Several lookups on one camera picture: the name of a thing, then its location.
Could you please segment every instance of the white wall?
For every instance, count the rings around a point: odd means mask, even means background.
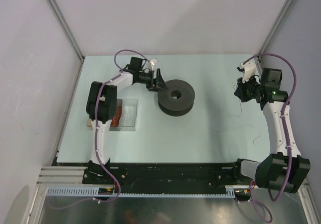
[[[80,61],[46,0],[0,0],[0,15],[0,223],[16,224],[52,154]]]
[[[256,53],[285,0],[56,0],[84,55]]]
[[[302,156],[311,161],[308,178],[321,208],[321,0],[297,0],[267,52],[282,55],[296,70],[291,124]],[[291,90],[293,78],[285,64],[267,57],[264,66],[282,68],[282,88]]]

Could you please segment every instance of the black ring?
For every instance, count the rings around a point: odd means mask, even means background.
[[[167,89],[157,93],[160,109],[170,116],[183,116],[191,111],[195,92],[193,87],[183,80],[170,80],[166,82]]]

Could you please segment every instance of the round hole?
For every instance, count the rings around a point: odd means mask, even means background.
[[[175,90],[171,93],[172,98],[179,99],[182,96],[182,93],[178,90]]]

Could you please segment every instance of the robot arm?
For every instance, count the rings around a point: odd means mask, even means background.
[[[238,174],[255,180],[258,187],[281,189],[289,160],[287,156],[289,147],[286,145],[282,125],[282,118],[285,118],[291,142],[292,165],[284,191],[295,193],[310,170],[310,162],[308,159],[301,158],[301,153],[296,146],[289,118],[289,105],[285,108],[284,116],[281,116],[282,106],[288,98],[287,92],[279,90],[282,72],[264,68],[258,83],[254,76],[255,71],[249,62],[241,64],[238,70],[243,72],[244,76],[238,79],[238,87],[234,94],[242,102],[256,99],[265,116],[270,138],[270,155],[261,163],[238,159],[235,163]]]
[[[95,143],[95,137],[97,138],[97,150],[99,157],[103,164],[106,164],[110,158],[108,138],[109,128],[112,119],[116,115],[117,106],[117,93],[121,92],[124,88],[133,85],[134,83],[143,83],[146,85],[148,91],[159,91],[165,89],[166,84],[161,76],[160,69],[156,71],[156,78],[154,78],[153,66],[157,62],[156,59],[148,62],[149,71],[145,72],[142,68],[143,59],[132,57],[130,64],[126,66],[123,72],[113,80],[104,86],[102,95],[98,105],[98,132],[96,136],[96,120],[95,120],[95,108],[99,90],[102,86],[101,82],[93,82],[90,87],[86,111],[89,114],[93,127],[93,143]],[[91,161],[94,164],[99,165],[96,157],[96,148],[93,145],[91,154]]]

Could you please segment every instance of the white table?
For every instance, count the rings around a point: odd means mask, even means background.
[[[111,132],[112,162],[196,163],[234,162],[237,158],[262,161],[269,154],[267,124],[260,105],[240,103],[234,85],[242,76],[236,67],[251,55],[157,55],[165,81],[181,79],[195,90],[192,110],[182,117],[164,114],[157,94],[135,84],[118,98],[138,99],[134,132]],[[125,66],[131,56],[119,56]],[[88,56],[82,68],[58,162],[88,162],[92,131],[86,126],[87,97],[93,81],[106,81],[118,73],[113,56]]]

